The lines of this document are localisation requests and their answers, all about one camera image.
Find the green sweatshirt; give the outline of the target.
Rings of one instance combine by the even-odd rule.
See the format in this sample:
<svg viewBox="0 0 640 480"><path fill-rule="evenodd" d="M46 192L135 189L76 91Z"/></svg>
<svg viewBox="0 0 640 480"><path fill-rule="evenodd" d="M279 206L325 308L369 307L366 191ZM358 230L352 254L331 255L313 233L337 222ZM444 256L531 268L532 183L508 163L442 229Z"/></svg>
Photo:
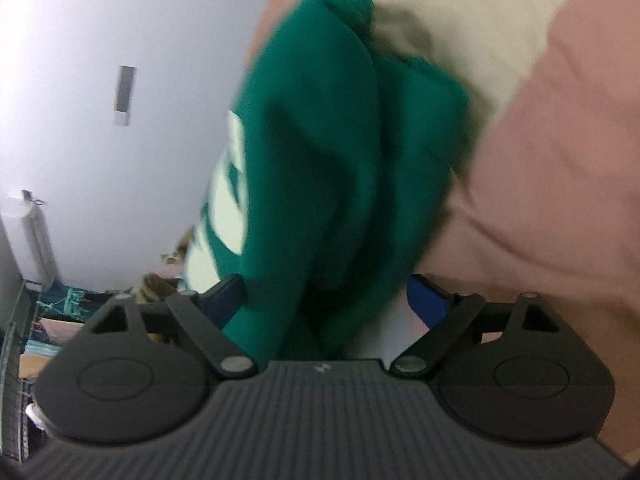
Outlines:
<svg viewBox="0 0 640 480"><path fill-rule="evenodd" d="M183 281L239 275L224 330L259 363L330 356L396 295L462 155L469 99L372 37L372 0L300 0L227 119Z"/></svg>

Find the patchwork bed cover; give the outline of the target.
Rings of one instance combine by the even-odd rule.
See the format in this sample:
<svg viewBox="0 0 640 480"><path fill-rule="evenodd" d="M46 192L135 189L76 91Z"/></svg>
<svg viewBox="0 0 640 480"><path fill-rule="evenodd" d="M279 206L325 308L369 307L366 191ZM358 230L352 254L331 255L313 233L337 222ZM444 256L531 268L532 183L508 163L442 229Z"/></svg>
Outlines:
<svg viewBox="0 0 640 480"><path fill-rule="evenodd" d="M639 454L639 0L562 0L419 268L548 296L612 370L602 437Z"/></svg>

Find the white cylinder appliance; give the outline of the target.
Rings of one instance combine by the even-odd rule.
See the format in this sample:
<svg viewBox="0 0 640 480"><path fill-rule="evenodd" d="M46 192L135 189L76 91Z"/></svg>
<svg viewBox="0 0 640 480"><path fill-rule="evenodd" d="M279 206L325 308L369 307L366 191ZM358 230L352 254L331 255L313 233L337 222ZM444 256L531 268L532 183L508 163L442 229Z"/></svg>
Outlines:
<svg viewBox="0 0 640 480"><path fill-rule="evenodd" d="M49 288L58 271L40 206L9 197L1 205L1 221L22 278Z"/></svg>

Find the grey wall panel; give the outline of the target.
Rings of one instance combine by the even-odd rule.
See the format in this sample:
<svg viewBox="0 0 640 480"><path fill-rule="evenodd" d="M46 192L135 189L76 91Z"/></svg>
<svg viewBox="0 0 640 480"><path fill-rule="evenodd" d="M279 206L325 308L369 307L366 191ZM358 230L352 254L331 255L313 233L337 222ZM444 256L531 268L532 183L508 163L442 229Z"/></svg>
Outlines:
<svg viewBox="0 0 640 480"><path fill-rule="evenodd" d="M132 92L137 69L132 66L120 66L114 97L114 125L127 127L131 116Z"/></svg>

